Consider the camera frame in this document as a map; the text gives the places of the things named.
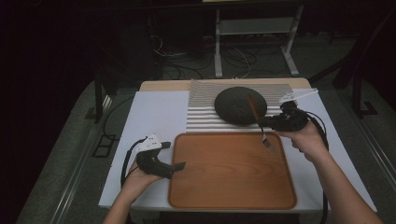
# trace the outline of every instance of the table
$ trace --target table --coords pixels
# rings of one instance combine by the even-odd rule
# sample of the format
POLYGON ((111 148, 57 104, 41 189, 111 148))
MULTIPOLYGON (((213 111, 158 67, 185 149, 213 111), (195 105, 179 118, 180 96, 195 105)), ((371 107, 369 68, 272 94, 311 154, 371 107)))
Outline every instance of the table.
MULTIPOLYGON (((257 79, 214 79, 207 83, 227 84, 282 84, 288 83, 294 91, 310 89, 304 78, 257 78, 257 79)), ((109 207, 120 191, 120 171, 126 151, 138 139, 156 133, 160 140, 173 143, 175 137, 186 131, 187 104, 189 101, 190 81, 147 81, 136 94, 131 111, 125 123, 124 131, 110 168, 107 181, 99 205, 109 207)), ((318 94, 297 100, 301 109, 320 116, 326 124, 330 152, 340 167, 346 173, 352 185, 362 198, 376 211, 375 205, 348 157, 344 146, 332 125, 328 113, 318 94)), ((320 211, 322 208, 322 189, 312 163, 304 155, 291 146, 291 141, 281 138, 286 158, 290 168, 291 179, 297 195, 297 204, 291 210, 257 210, 249 212, 283 212, 306 213, 320 211)), ((130 163, 135 156, 133 152, 130 163)), ((159 159, 165 163, 171 162, 172 147, 163 150, 159 159)), ((169 180, 163 179, 149 188, 133 204, 134 209, 179 211, 169 205, 167 192, 169 180)))

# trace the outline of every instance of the striped mat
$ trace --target striped mat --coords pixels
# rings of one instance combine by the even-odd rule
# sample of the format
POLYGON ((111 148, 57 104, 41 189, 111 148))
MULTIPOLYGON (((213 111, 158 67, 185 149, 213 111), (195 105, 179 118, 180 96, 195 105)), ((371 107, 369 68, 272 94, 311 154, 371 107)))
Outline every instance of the striped mat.
POLYGON ((234 125, 218 116, 214 107, 215 99, 219 93, 231 87, 247 87, 259 92, 267 102, 267 116, 281 113, 279 99, 292 92, 289 84, 213 84, 193 80, 188 106, 187 133, 261 131, 257 124, 234 125))

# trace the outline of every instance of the dark background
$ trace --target dark background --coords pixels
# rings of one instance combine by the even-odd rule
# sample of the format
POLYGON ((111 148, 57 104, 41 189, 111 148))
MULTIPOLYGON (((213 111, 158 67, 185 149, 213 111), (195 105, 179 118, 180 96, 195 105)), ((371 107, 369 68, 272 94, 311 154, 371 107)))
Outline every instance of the dark background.
MULTIPOLYGON (((106 2, 95 1, 95 4, 103 7, 106 2)), ((389 12, 389 4, 394 3, 316 1, 305 8, 299 35, 329 32, 336 38, 370 33, 389 12)), ((162 35, 172 39, 173 31, 177 30, 179 36, 184 36, 178 40, 181 45, 186 39, 197 41, 187 29, 188 24, 175 24, 172 17, 164 15, 159 17, 164 17, 163 24, 160 21, 157 24, 159 27, 166 27, 168 22, 173 24, 169 29, 159 30, 162 35)), ((156 61, 149 49, 146 19, 146 13, 81 10, 76 3, 66 1, 2 2, 1 223, 15 222, 75 101, 95 77, 106 83, 110 93, 120 83, 138 85, 142 80, 161 78, 161 62, 156 61)), ((196 34, 206 32, 208 20, 212 19, 202 20, 199 13, 189 17, 189 22, 197 24, 196 34)), ((199 51, 199 43, 196 46, 192 50, 199 51)), ((372 52, 381 54, 393 49, 377 48, 372 52)), ((386 67, 382 74, 395 71, 394 63, 384 65, 384 59, 380 59, 377 63, 382 64, 381 68, 386 67)), ((375 65, 369 67, 370 71, 376 71, 375 65)), ((381 89, 384 83, 376 85, 381 89)))

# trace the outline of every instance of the black disc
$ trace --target black disc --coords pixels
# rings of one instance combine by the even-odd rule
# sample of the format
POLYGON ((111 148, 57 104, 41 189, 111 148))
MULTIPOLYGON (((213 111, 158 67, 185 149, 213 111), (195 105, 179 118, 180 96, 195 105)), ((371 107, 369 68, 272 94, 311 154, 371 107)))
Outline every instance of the black disc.
POLYGON ((248 125, 256 122, 248 101, 253 98, 260 117, 267 113, 267 103, 258 92, 246 87, 231 87, 219 93, 215 100, 215 110, 227 122, 248 125))

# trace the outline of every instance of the white table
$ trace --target white table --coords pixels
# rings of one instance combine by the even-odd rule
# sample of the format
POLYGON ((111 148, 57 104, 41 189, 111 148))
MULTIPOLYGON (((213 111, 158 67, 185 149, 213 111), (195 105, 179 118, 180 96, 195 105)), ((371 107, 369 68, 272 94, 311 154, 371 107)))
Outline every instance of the white table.
MULTIPOLYGON (((291 85, 294 91, 306 91, 304 85, 291 85)), ((131 106, 128 119, 120 139, 117 152, 108 173, 107 181, 100 199, 99 205, 109 207, 113 203, 120 191, 120 173, 125 158, 126 151, 137 140, 152 133, 156 133, 161 141, 172 143, 171 148, 164 149, 159 155, 159 160, 171 163, 173 143, 176 136, 186 132, 187 106, 189 101, 189 91, 139 91, 131 106)), ((362 196, 362 198, 376 211, 375 205, 368 194, 366 188, 347 155, 347 152, 334 128, 332 121, 320 100, 317 93, 297 100, 299 107, 315 113, 322 118, 326 124, 330 152, 340 167, 346 173, 352 185, 362 196)), ((314 166, 307 161, 304 154, 291 146, 288 138, 282 138, 286 158, 290 168, 291 179, 297 195, 297 204, 291 210, 274 211, 260 210, 251 212, 285 212, 304 213, 319 211, 322 209, 322 188, 318 181, 318 176, 314 166)), ((134 160, 136 153, 132 154, 130 164, 134 160)), ((179 211, 169 205, 168 197, 169 180, 162 179, 155 182, 136 200, 133 208, 162 211, 179 211)))

